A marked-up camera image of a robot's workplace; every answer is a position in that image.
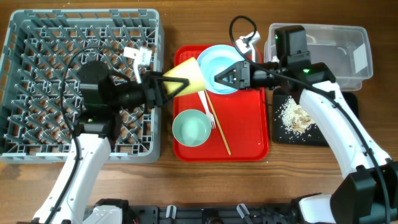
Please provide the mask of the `rice food waste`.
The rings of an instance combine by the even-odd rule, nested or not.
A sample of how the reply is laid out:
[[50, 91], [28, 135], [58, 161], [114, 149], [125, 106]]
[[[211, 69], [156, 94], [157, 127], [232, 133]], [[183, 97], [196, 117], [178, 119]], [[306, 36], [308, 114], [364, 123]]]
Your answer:
[[312, 117], [296, 102], [291, 96], [288, 96], [278, 109], [282, 120], [282, 127], [286, 133], [301, 135], [315, 124]]

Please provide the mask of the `green bowl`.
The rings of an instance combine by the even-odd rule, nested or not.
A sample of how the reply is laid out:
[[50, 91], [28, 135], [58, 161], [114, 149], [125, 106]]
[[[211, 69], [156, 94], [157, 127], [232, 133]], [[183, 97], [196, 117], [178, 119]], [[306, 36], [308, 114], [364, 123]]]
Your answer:
[[187, 147], [202, 145], [210, 137], [211, 130], [212, 126], [207, 116], [194, 109], [179, 113], [172, 124], [174, 138]]

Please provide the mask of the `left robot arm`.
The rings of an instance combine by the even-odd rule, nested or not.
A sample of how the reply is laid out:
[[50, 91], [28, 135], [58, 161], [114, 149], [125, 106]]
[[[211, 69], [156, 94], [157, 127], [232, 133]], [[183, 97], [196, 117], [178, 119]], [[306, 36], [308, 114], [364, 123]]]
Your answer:
[[32, 223], [84, 223], [85, 208], [99, 171], [108, 160], [121, 132], [119, 112], [140, 105], [160, 107], [172, 98], [191, 94], [200, 73], [197, 63], [183, 63], [167, 73], [148, 71], [141, 82], [115, 84], [121, 73], [104, 62], [84, 64], [77, 75], [85, 110], [72, 129], [72, 148], [58, 179]]

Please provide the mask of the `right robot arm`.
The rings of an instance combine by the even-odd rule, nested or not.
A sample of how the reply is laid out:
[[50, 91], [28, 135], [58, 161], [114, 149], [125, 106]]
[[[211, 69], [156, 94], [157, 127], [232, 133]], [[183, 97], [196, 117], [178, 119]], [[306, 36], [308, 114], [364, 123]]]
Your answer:
[[332, 149], [343, 181], [330, 195], [298, 201], [304, 223], [390, 223], [397, 220], [397, 162], [366, 132], [324, 63], [312, 63], [302, 26], [275, 30], [276, 62], [236, 62], [215, 81], [237, 90], [280, 86], [314, 120]]

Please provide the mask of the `white plastic fork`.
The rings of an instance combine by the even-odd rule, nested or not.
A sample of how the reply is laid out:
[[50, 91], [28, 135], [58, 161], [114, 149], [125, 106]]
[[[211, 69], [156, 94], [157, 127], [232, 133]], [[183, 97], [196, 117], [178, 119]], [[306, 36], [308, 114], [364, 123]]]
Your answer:
[[207, 99], [206, 99], [205, 92], [204, 92], [203, 90], [202, 90], [202, 91], [199, 91], [199, 92], [198, 92], [198, 96], [199, 96], [200, 101], [201, 101], [201, 103], [202, 103], [202, 105], [203, 105], [203, 108], [204, 108], [204, 110], [205, 110], [206, 117], [209, 119], [209, 121], [210, 121], [210, 123], [211, 123], [211, 128], [212, 128], [212, 129], [215, 129], [215, 128], [216, 128], [215, 117], [214, 117], [213, 114], [210, 112], [210, 109], [209, 109], [209, 106], [208, 106], [208, 102], [207, 102]]

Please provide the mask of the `yellow plastic cup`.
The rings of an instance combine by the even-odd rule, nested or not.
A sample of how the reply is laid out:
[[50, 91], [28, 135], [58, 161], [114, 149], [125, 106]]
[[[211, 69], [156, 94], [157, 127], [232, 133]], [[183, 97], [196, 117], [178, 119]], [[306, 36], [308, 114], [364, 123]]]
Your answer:
[[190, 95], [205, 89], [203, 74], [197, 60], [193, 57], [166, 72], [163, 77], [185, 78], [189, 81], [188, 86], [180, 91], [176, 97]]

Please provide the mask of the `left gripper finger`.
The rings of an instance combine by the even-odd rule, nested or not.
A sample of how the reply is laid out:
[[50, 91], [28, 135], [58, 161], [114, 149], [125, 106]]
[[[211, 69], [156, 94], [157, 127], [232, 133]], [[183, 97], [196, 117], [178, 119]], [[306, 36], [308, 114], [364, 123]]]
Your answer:
[[160, 96], [161, 96], [161, 104], [160, 106], [167, 105], [170, 101], [172, 101], [178, 94], [180, 94], [187, 86], [180, 85], [178, 87], [169, 87], [166, 85], [160, 86]]
[[190, 82], [187, 78], [155, 77], [154, 90], [160, 93], [180, 93]]

